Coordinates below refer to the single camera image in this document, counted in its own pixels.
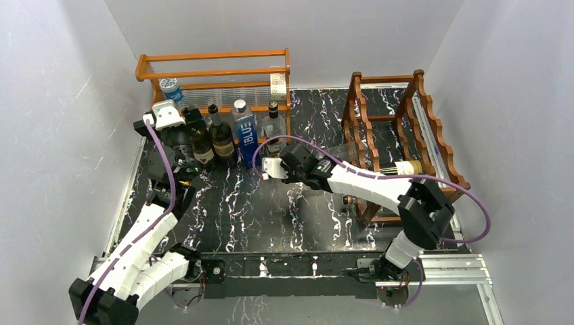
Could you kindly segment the green wine bottle silver cap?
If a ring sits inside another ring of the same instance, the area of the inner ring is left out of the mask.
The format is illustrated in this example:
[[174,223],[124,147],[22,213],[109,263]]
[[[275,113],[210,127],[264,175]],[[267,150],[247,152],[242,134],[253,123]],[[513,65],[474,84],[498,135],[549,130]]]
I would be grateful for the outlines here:
[[238,153],[235,147],[233,133],[229,123],[223,121],[219,114],[219,108],[215,104],[208,107],[211,125],[208,128],[215,154],[228,168],[234,168],[238,164]]

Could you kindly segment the green wine bottle black neck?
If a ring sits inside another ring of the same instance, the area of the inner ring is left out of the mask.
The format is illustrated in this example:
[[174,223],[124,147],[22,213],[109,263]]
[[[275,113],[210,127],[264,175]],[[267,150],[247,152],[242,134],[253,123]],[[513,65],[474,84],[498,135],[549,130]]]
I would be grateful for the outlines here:
[[190,141],[193,147],[194,158],[202,164],[206,171],[215,168],[215,153],[206,128],[191,128]]

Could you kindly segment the clear square liquor bottle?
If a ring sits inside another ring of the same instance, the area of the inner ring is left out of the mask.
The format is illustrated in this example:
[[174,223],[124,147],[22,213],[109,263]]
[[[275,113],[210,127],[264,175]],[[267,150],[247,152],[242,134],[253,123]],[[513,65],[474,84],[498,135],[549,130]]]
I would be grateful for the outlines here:
[[[265,139],[269,139],[271,137],[286,134],[286,121],[279,113],[278,103],[276,101],[270,101],[268,103],[268,116],[263,119],[263,135],[265,136]],[[284,138],[280,138],[267,143],[265,149],[269,156],[278,156],[286,145],[286,140]]]

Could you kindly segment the blue clear glass bottle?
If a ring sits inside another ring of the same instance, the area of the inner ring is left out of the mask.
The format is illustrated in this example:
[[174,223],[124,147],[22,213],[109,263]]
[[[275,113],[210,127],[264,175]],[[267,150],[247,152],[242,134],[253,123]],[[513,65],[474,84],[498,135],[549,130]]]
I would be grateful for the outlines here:
[[244,100],[239,99],[234,102],[231,115],[236,126],[238,146],[244,166],[246,169],[251,169],[253,167],[252,159],[258,159],[255,150],[259,146],[255,114]]

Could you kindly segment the gold foil wine bottle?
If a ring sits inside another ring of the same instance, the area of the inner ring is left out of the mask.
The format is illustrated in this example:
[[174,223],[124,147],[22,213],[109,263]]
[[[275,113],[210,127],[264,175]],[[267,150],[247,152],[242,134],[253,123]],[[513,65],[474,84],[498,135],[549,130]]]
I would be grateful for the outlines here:
[[385,175],[423,174],[422,164],[418,160],[404,160],[380,164],[379,173]]

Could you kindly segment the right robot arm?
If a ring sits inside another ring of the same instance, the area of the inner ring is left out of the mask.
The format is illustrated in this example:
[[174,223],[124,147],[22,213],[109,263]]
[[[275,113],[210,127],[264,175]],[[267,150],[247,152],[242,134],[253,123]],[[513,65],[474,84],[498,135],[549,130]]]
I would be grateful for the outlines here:
[[436,182],[425,175],[384,175],[358,169],[325,155],[316,157],[300,143],[291,143],[278,157],[264,158],[269,177],[303,183],[314,190],[362,198],[397,214],[403,229],[382,257],[359,262],[353,276],[361,281],[399,280],[411,261],[437,248],[455,210]]

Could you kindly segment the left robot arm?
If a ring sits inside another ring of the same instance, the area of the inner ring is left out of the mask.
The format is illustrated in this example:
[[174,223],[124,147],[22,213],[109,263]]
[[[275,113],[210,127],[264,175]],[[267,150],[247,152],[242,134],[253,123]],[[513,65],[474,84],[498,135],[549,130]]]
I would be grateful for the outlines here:
[[203,270],[200,253],[179,243],[157,257],[155,248],[189,209],[194,178],[202,167],[194,158],[193,122],[202,115],[195,106],[176,109],[173,101],[154,104],[135,130],[152,139],[165,172],[153,177],[149,193],[131,229],[109,257],[86,280],[68,289],[79,324],[134,324],[141,309],[174,282],[197,282]]

